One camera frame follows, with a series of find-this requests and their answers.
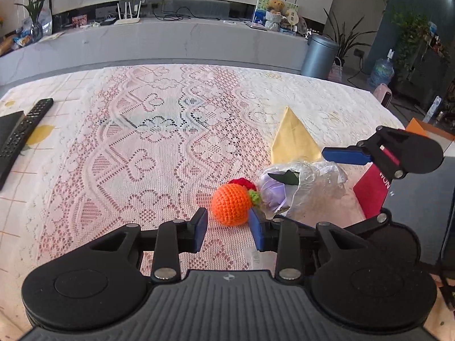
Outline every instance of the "red crochet item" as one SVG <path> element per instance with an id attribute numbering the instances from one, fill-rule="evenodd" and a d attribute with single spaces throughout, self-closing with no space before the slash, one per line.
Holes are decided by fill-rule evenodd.
<path id="1" fill-rule="evenodd" d="M 250 182 L 246 178 L 239 178 L 237 180 L 229 181 L 228 183 L 239 184 L 239 185 L 245 187 L 247 190 L 257 191 L 256 186 L 254 185 L 254 183 Z"/>

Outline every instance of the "yellow napkin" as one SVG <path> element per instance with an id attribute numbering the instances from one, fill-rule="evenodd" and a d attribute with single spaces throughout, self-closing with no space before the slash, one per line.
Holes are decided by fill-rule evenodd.
<path id="1" fill-rule="evenodd" d="M 296 160 L 308 162 L 322 158 L 321 150 L 302 122 L 286 106 L 283 119 L 270 152 L 272 164 Z"/>

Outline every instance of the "orange crochet ball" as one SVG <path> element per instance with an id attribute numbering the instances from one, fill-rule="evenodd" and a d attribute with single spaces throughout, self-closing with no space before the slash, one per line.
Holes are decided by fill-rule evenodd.
<path id="1" fill-rule="evenodd" d="M 253 206 L 248 190 L 239 184 L 223 184 L 212 197 L 212 214 L 229 227 L 246 223 L 248 210 Z"/>

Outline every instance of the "black book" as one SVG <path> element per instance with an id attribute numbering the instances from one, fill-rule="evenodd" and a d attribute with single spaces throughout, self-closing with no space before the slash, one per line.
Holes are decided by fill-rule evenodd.
<path id="1" fill-rule="evenodd" d="M 0 117 L 0 149 L 24 117 L 23 111 Z"/>

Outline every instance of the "tv remote control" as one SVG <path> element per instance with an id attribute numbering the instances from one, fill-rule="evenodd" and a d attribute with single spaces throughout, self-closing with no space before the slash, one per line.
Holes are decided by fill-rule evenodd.
<path id="1" fill-rule="evenodd" d="M 47 111 L 52 107 L 53 99 L 42 99 L 29 111 L 14 129 L 0 149 L 0 190 L 6 182 L 19 153 L 25 146 L 28 138 Z"/>

